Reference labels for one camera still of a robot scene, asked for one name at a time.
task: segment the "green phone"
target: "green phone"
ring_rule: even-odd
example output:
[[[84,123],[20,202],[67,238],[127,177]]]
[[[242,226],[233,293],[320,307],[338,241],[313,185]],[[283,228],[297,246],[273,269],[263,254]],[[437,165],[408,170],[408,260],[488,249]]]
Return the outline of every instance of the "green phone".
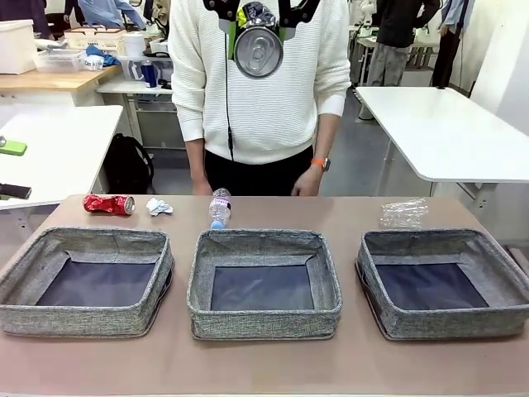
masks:
[[[4,146],[0,146],[0,155],[24,155],[27,145],[22,142],[6,141]]]

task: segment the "dark blue basket bottom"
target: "dark blue basket bottom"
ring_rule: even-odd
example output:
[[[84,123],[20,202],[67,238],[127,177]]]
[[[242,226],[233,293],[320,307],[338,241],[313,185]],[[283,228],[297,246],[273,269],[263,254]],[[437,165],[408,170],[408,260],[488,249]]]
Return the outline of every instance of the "dark blue basket bottom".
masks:
[[[456,263],[376,265],[389,298],[404,310],[487,308]]]
[[[122,307],[140,302],[155,264],[66,261],[37,306]]]
[[[305,265],[216,267],[212,311],[314,309]]]

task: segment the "plastic water bottle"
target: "plastic water bottle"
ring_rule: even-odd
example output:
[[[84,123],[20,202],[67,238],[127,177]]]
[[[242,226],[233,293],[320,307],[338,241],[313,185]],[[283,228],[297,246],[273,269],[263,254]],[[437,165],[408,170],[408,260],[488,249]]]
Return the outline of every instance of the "plastic water bottle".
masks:
[[[212,217],[212,229],[223,229],[230,220],[231,195],[227,189],[220,188],[213,192],[213,199],[209,204],[209,216]]]

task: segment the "hand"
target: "hand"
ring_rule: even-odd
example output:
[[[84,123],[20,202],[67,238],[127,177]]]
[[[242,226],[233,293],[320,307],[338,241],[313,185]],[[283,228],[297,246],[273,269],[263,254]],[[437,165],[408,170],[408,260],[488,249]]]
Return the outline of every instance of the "hand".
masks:
[[[319,165],[311,165],[294,184],[292,196],[317,196],[320,191],[323,170]]]
[[[448,33],[448,26],[441,25],[441,27],[439,28],[439,34],[441,35],[441,37],[444,37],[446,33]]]
[[[211,196],[213,194],[212,187],[207,182],[207,179],[193,181],[193,195],[194,196]]]

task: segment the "crushed red can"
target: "crushed red can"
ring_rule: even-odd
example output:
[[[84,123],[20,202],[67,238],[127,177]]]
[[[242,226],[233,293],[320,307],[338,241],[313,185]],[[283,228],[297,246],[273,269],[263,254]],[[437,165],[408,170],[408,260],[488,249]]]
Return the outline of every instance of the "crushed red can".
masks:
[[[115,215],[132,215],[136,204],[132,196],[107,196],[87,194],[83,199],[84,209],[89,213],[105,212]]]

